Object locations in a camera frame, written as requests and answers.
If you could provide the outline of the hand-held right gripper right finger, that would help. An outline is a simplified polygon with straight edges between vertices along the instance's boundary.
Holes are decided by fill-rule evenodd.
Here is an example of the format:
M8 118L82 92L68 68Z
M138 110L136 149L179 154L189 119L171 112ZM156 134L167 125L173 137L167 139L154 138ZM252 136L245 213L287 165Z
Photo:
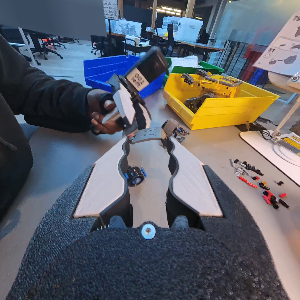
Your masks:
M166 193L169 227L185 216L189 227L203 227L201 217L222 218L220 208L204 164L174 137L167 139L171 178Z

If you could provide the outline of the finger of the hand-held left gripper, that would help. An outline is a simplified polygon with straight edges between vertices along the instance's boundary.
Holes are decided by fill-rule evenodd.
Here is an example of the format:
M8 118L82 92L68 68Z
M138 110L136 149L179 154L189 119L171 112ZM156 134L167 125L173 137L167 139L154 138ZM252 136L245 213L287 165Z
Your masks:
M143 130L150 127L151 114L140 96L133 96L133 108L135 110L134 129Z
M113 121L123 124L122 137L128 137L138 131L131 95L126 88L119 88L113 95L113 99L116 104Z

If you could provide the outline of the yellow black flat packet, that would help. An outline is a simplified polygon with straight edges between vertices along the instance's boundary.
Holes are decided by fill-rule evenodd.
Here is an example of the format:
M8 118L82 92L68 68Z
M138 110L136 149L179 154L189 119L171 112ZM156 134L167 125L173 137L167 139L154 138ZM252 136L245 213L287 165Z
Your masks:
M295 133L280 134L272 137L275 144L282 146L297 156L300 156L300 136Z

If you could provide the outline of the black utility cart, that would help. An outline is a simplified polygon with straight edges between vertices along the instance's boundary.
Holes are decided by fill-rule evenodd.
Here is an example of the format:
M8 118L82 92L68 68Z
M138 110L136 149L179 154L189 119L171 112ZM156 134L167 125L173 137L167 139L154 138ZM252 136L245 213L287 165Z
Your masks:
M144 46L142 44L140 44L139 47L135 47L132 45L132 42L133 42L133 40L131 38L125 38L125 40L123 41L124 52L125 52L126 57L129 57L129 55L136 56L137 54L140 54L140 53L146 53L152 48L152 45Z

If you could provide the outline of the pile of small brick parts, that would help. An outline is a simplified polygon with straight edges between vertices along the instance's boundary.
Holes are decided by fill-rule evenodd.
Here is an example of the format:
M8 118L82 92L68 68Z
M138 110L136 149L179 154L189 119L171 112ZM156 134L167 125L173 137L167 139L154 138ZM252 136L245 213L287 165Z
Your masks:
M246 161L242 162L238 159L229 159L229 162L234 170L235 176L240 181L253 189L261 189L261 197L266 204L272 206L275 210L279 210L280 206L286 209L290 208L290 206L283 200L287 194L282 193L276 196L272 193L268 183L262 180L264 174L254 165L251 165Z

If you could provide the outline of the frosted glass partition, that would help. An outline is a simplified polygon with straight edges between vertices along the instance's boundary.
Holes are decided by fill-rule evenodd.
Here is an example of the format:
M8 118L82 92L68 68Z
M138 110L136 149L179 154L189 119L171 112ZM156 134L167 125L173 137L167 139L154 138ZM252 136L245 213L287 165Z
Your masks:
M299 0L243 0L227 2L216 41L226 40L268 46L299 11Z

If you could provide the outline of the yellow toy tracked robot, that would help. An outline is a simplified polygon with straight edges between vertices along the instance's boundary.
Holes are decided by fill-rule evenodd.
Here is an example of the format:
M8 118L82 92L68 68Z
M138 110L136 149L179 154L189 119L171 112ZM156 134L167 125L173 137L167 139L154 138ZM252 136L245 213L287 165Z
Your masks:
M208 98L233 98L240 90L242 80L231 76L211 74L197 69L197 78L189 73L183 73L181 78L185 83L199 90L199 95L186 99L183 104L193 113L196 113Z

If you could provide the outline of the white foam sheet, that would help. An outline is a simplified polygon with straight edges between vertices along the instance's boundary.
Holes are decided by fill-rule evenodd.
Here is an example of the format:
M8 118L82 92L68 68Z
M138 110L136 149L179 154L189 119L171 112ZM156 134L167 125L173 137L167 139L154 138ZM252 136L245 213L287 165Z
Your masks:
M166 57L169 68L174 67L192 67L192 68L202 68L199 66L198 56L191 55L186 57Z

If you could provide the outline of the grey curved brick panel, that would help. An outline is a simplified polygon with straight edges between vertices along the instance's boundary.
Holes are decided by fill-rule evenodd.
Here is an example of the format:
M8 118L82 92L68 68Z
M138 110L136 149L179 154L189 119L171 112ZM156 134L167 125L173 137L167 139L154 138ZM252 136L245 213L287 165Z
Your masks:
M166 133L161 127L153 127L135 132L135 134L129 138L129 143L134 145L145 141L159 140L162 144L165 144L167 138Z

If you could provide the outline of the yellow plastic storage bin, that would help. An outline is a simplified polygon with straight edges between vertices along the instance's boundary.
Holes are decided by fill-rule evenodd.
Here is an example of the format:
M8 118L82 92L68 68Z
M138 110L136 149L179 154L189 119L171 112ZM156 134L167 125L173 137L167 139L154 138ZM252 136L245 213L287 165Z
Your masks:
M198 96L199 90L185 83L181 76L178 73L169 75L163 97L191 130L253 123L279 98L277 94L243 81L233 98L208 98L193 113L183 102Z

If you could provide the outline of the small whiteboard sign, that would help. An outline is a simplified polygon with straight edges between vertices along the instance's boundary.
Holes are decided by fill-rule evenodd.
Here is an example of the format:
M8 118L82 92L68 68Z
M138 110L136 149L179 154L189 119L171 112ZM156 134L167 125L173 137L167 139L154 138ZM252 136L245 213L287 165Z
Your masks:
M118 0L103 0L104 17L108 20L108 43L110 56L112 56L112 35L111 35L111 20L119 20Z

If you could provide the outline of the clear plastic storage box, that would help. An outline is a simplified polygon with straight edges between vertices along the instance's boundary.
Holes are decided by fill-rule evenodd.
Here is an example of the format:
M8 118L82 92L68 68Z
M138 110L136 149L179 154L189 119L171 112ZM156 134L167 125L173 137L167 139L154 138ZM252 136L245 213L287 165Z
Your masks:
M196 43L202 26L202 20L191 19L187 17L180 18L178 21L178 29L175 37L176 41Z
M116 33L141 37L142 23L119 19L115 27Z

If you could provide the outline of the blue plastic storage bin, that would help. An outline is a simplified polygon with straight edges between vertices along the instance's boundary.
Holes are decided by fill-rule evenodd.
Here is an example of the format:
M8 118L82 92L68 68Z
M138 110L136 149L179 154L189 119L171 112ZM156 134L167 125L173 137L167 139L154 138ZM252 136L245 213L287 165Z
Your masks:
M112 93L107 81L112 75L124 75L141 58L134 55L117 55L85 60L84 76L86 85Z

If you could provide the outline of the black office chair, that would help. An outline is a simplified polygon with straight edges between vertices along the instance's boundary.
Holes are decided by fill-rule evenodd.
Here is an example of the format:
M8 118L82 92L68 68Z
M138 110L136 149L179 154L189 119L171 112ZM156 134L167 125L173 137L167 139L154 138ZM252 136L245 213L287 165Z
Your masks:
M174 41L173 24L167 25L168 41L164 50L165 57L178 57L178 43Z
M101 57L108 57L110 55L108 38L96 35L91 35L90 37L92 43L91 53L96 55L99 52Z
M63 46L66 50L66 47L58 42L56 39L54 39L54 36L42 34L42 33L36 33L36 44L35 44L35 53L39 53L41 56L43 56L44 60L48 60L48 54L52 53L57 55L61 60L63 60L63 56L60 55L56 50L57 47Z

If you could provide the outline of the person's left hand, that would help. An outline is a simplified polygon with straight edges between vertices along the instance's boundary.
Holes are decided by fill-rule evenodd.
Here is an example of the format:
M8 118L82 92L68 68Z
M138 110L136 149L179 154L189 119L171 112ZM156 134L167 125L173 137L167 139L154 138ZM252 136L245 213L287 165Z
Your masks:
M87 94L88 115L96 133L113 135L121 132L123 126L116 121L109 121L103 124L104 114L100 109L99 98L105 91L101 89L92 89Z

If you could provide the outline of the green plastic storage bin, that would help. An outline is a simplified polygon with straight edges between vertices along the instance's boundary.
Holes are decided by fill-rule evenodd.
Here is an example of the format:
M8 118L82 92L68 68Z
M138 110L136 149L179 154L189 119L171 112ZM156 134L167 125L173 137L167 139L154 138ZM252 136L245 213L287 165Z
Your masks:
M199 69L204 70L206 72L210 72L212 74L219 74L219 75L221 75L224 72L224 69L222 69L218 66L212 65L212 64L210 64L208 62L205 62L205 61L200 61L199 66L201 66L202 68L193 68L193 67L174 67L173 69L169 68L167 70L165 76L164 76L162 86L165 86L170 73L195 74L196 71L199 70Z

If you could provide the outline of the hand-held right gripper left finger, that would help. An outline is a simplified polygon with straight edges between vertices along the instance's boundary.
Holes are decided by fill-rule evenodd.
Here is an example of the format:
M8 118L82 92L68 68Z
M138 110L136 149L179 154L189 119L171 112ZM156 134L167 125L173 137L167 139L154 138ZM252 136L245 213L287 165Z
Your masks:
M107 227L113 216L120 216L126 227L133 226L133 207L125 176L129 164L129 138L115 144L92 167L74 209L74 218L96 218Z

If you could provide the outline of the white flat pad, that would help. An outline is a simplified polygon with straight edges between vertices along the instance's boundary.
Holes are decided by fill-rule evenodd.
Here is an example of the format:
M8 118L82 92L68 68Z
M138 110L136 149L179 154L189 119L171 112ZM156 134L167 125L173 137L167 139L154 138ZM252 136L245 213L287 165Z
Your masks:
M267 161L300 186L299 156L272 141L265 140L257 131L240 132L239 135Z

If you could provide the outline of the black round toy lens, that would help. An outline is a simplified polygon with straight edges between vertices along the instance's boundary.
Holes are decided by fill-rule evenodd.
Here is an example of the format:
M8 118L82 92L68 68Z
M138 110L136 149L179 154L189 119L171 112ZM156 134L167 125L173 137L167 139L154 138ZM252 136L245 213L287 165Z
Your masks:
M130 177L130 180L127 182L130 187L138 186L145 179L143 173L141 172L140 167L138 166L134 166L134 167L129 166L126 173Z

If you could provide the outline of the pale booklet stand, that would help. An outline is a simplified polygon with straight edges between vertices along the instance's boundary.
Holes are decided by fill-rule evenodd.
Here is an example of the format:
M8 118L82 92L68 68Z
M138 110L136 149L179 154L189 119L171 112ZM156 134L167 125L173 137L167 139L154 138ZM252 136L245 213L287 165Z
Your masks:
M300 95L299 72L290 77L287 75L282 75L282 74L278 74L278 73L269 71L268 78L273 85ZM294 114L294 112L299 108L299 106L300 106L300 99L298 97L298 99L296 100L296 102L294 103L294 105L292 106L290 111L285 115L283 120L279 123L279 125L276 127L275 131L272 133L272 140L274 140L278 136L280 136L281 128L285 125L285 123L289 120L289 118Z

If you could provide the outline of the wooden table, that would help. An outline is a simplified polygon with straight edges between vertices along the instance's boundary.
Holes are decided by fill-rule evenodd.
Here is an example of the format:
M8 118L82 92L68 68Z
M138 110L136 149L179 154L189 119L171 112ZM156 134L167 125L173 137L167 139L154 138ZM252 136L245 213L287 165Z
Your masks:
M205 53L206 52L207 53L215 53L215 52L223 53L225 51L225 49L222 47L209 46L209 45L203 44L203 43L190 42L190 41L185 41L185 40L176 40L176 39L174 39L174 42L178 43L178 44L187 45L188 47L191 47L192 49L194 49L194 48L203 49L205 51Z

